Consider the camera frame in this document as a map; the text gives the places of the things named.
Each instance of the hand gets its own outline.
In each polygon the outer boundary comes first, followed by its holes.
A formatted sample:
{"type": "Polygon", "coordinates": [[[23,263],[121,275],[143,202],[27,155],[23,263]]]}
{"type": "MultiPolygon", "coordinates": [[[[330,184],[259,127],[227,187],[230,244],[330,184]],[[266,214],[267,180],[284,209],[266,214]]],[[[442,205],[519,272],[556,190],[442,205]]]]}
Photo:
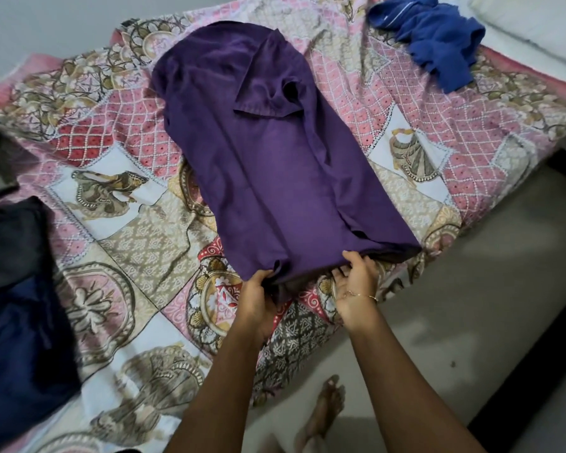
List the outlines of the hand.
{"type": "Polygon", "coordinates": [[[254,333],[260,344],[268,340],[272,334],[273,320],[277,312],[273,300],[264,295],[262,287],[264,278],[272,272],[272,270],[258,270],[248,281],[243,282],[233,323],[246,332],[254,333]]]}
{"type": "Polygon", "coordinates": [[[363,313],[369,315],[375,307],[375,301],[368,296],[375,296],[378,271],[369,256],[361,257],[356,251],[344,251],[341,254],[350,262],[351,268],[343,266],[332,270],[336,281],[336,308],[344,325],[352,328],[361,321],[363,313]],[[357,295],[346,296],[347,291],[357,295]]]}

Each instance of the pink patterned bedsheet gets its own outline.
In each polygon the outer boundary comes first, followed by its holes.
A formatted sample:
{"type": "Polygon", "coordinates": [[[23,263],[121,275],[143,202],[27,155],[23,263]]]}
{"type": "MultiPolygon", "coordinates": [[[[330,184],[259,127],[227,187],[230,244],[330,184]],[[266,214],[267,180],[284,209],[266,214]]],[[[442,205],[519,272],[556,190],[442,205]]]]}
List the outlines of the pink patterned bedsheet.
{"type": "MultiPolygon", "coordinates": [[[[36,195],[53,211],[55,282],[84,380],[81,396],[10,450],[162,450],[234,319],[241,280],[149,88],[153,64],[190,31],[259,23],[305,55],[424,247],[406,263],[379,263],[382,297],[413,283],[566,136],[566,86],[496,66],[483,50],[475,82],[445,95],[391,35],[366,26],[367,2],[239,0],[133,19],[109,47],[33,56],[0,83],[0,126],[22,147],[10,153],[21,188],[7,199],[36,195]],[[103,204],[89,205],[90,194],[103,204]]],[[[333,295],[323,276],[280,307],[254,405],[339,326],[333,295]]]]}

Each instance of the thin bracelet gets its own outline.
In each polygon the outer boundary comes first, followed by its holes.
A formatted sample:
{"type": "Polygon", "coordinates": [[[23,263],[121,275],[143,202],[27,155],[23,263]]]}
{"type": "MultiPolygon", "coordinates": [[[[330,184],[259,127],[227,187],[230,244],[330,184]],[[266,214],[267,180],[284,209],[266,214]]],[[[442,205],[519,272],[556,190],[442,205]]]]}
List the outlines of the thin bracelet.
{"type": "Polygon", "coordinates": [[[354,296],[354,297],[369,297],[370,299],[373,299],[375,301],[375,303],[377,303],[377,299],[372,296],[372,295],[366,295],[366,294],[355,294],[354,292],[348,290],[344,293],[344,298],[348,297],[348,296],[354,296]]]}

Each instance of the forearm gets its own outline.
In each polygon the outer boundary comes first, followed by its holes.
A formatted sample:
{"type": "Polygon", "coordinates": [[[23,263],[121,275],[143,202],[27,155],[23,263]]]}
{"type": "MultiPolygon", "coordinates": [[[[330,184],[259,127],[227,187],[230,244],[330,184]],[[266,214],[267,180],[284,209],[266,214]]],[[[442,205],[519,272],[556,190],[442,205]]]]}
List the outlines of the forearm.
{"type": "Polygon", "coordinates": [[[484,450],[425,381],[375,304],[349,328],[350,340],[390,453],[484,450]]]}
{"type": "Polygon", "coordinates": [[[165,453],[240,452],[261,342],[233,323],[165,453]]]}

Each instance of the bare foot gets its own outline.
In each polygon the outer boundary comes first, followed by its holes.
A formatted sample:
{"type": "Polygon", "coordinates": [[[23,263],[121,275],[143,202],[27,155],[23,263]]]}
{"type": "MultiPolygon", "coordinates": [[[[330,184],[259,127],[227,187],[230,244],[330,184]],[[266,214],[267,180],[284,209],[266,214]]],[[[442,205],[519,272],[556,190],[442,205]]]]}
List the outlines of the bare foot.
{"type": "Polygon", "coordinates": [[[333,420],[344,410],[344,386],[337,387],[339,377],[333,375],[325,383],[317,398],[313,413],[306,426],[296,435],[296,451],[302,451],[306,442],[317,435],[325,437],[333,424],[333,420]]]}

